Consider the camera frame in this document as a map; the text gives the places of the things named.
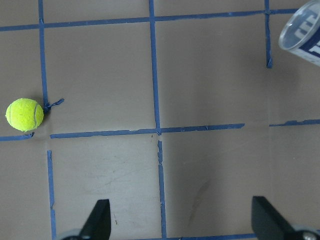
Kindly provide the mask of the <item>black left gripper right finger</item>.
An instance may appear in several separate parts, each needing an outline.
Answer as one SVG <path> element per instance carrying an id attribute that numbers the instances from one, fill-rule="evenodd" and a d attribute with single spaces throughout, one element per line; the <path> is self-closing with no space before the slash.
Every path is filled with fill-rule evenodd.
<path id="1" fill-rule="evenodd" d="M 251 200 L 251 228 L 258 240 L 296 240 L 297 232 L 264 196 Z"/>

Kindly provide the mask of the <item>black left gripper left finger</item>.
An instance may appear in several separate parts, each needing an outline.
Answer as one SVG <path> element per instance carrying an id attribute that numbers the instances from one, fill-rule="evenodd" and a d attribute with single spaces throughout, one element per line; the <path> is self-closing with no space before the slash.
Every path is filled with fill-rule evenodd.
<path id="1" fill-rule="evenodd" d="M 108 199 L 96 202 L 79 232 L 81 240 L 108 240 L 111 235 L 111 208 Z"/>

